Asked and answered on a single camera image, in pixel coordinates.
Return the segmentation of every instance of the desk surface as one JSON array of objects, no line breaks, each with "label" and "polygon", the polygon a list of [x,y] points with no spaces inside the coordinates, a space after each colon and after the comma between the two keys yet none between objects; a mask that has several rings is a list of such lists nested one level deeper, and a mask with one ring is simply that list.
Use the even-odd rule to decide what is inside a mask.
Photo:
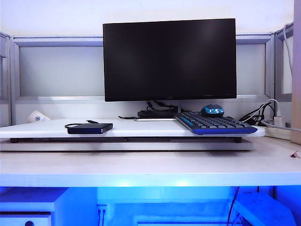
[{"label": "desk surface", "polygon": [[1,152],[0,186],[301,185],[300,145],[247,139],[251,151]]},{"label": "desk surface", "polygon": [[[123,119],[93,119],[99,123],[113,123],[113,128],[103,134],[68,134],[64,127],[70,123],[87,123],[84,119],[57,119],[38,121],[0,128],[0,138],[33,137],[211,137],[191,133],[178,121],[133,121]],[[240,134],[240,137],[264,136],[265,131],[257,127],[253,134]]]}]

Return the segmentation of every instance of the white desk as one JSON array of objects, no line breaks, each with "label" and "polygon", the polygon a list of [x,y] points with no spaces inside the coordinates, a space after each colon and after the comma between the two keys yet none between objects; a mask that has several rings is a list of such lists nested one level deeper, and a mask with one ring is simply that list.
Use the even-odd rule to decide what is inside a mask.
[{"label": "white desk", "polygon": [[300,145],[247,139],[251,151],[1,152],[0,186],[301,185]]}]

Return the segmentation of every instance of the computer monitor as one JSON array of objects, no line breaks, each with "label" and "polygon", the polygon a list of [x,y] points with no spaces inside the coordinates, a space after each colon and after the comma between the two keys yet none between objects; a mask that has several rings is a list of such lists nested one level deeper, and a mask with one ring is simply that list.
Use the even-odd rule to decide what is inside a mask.
[{"label": "computer monitor", "polygon": [[103,25],[105,101],[236,98],[235,19]]}]

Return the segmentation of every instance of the computer mouse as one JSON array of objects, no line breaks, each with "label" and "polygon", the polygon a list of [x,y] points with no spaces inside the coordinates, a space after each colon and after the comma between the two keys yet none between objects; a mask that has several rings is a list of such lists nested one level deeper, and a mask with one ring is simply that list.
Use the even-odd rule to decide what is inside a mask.
[{"label": "computer mouse", "polygon": [[219,118],[224,115],[224,109],[219,105],[207,105],[202,108],[201,114],[204,117]]}]

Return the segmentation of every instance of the frosted glass panel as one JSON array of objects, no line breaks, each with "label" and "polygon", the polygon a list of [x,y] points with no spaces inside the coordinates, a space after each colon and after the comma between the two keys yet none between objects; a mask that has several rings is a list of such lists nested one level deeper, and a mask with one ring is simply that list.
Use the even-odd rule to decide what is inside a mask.
[{"label": "frosted glass panel", "polygon": [[104,96],[103,48],[20,47],[20,95]]},{"label": "frosted glass panel", "polygon": [[[291,52],[291,60],[293,61],[293,37],[287,39],[287,44]],[[286,44],[283,41],[283,87],[282,93],[292,93],[292,74],[288,60]]]},{"label": "frosted glass panel", "polygon": [[3,67],[2,67],[2,57],[0,57],[0,98],[3,97],[3,88],[4,88]]},{"label": "frosted glass panel", "polygon": [[[265,48],[237,45],[238,95],[265,93]],[[20,96],[104,96],[103,48],[20,47]]]},{"label": "frosted glass panel", "polygon": [[237,52],[237,94],[265,94],[265,44],[239,44]]}]

